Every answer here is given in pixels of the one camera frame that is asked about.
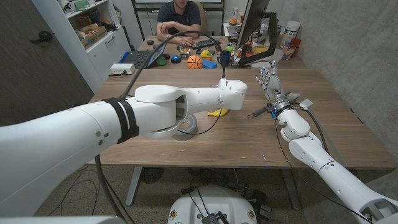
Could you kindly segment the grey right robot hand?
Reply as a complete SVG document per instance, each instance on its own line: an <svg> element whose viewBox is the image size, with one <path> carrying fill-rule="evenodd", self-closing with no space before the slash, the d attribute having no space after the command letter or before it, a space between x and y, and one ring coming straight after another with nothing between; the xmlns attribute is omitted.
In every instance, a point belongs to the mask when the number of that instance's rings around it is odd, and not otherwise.
<svg viewBox="0 0 398 224"><path fill-rule="evenodd" d="M291 109L289 101L286 99L284 89L277 76L277 62L271 62L271 69L261 68L261 78L255 80L260 84L265 92L266 98L272 104L275 115L280 115L283 111Z"/></svg>

